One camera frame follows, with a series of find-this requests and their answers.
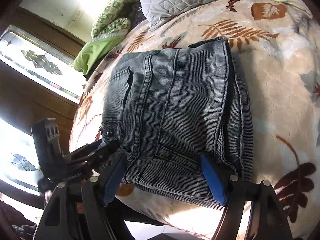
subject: denim fabric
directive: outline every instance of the denim fabric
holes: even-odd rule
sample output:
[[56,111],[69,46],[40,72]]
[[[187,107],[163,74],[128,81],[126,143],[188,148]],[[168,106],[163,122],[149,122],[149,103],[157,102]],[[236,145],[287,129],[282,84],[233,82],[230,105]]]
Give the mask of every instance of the denim fabric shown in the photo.
[[227,40],[125,54],[110,72],[102,137],[121,141],[123,182],[221,209],[201,172],[204,152],[250,181],[250,100]]

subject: bolt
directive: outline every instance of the bolt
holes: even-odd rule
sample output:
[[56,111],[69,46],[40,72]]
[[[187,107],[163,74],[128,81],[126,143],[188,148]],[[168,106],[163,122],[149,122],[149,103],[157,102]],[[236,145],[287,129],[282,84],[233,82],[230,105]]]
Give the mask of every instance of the bolt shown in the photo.
[[58,183],[57,187],[58,188],[63,188],[65,185],[66,185],[65,182],[60,182],[60,183]]
[[230,176],[230,180],[232,180],[232,181],[238,181],[238,176],[236,176],[236,175],[231,175]]
[[89,179],[89,181],[90,182],[97,182],[98,181],[98,177],[97,176],[92,176],[90,179]]
[[270,185],[271,185],[270,181],[267,180],[267,179],[265,179],[265,180],[263,181],[263,184],[264,184],[265,186],[270,186]]

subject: blanket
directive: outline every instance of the blanket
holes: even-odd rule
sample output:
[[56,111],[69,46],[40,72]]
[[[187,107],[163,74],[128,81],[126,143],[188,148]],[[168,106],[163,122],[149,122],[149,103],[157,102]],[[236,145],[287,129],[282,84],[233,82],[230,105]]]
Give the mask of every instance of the blanket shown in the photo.
[[[74,118],[70,150],[101,138],[106,77],[125,53],[185,48],[227,38],[241,64],[252,107],[252,181],[268,179],[284,205],[293,237],[306,237],[320,219],[320,27],[296,0],[219,0],[193,8],[157,30],[136,26],[89,79]],[[165,224],[210,239],[222,212],[121,184],[117,198]],[[245,207],[238,239],[250,214]]]
[[104,11],[93,24],[91,31],[93,39],[84,45],[74,60],[75,70],[87,75],[97,59],[124,39],[131,27],[131,20],[125,17],[130,13],[125,5],[135,1],[137,0],[108,1]]

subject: screw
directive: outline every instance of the screw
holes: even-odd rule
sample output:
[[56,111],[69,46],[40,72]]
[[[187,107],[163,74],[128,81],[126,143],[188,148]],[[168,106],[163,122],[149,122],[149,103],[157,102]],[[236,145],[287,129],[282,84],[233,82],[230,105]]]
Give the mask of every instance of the screw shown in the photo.
[[89,179],[89,181],[90,182],[97,182],[98,181],[98,177],[97,176],[92,176],[90,179]]
[[264,184],[265,186],[270,186],[270,185],[271,185],[270,181],[267,180],[267,179],[265,179],[265,180],[263,181],[263,184]]
[[113,129],[108,129],[107,130],[107,135],[112,137],[115,134],[115,131]]
[[66,185],[65,182],[60,182],[60,183],[58,183],[57,187],[58,188],[63,188],[65,185]]
[[232,181],[238,181],[238,176],[236,176],[236,175],[231,175],[230,176],[230,180],[232,180]]

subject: window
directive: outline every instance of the window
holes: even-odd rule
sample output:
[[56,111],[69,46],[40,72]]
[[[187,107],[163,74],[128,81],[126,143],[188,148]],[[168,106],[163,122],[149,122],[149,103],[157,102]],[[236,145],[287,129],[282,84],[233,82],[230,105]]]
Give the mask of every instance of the window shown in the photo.
[[0,119],[0,179],[34,195],[43,178],[33,137]]
[[25,31],[10,25],[0,38],[0,60],[46,88],[79,103],[85,78],[73,60]]

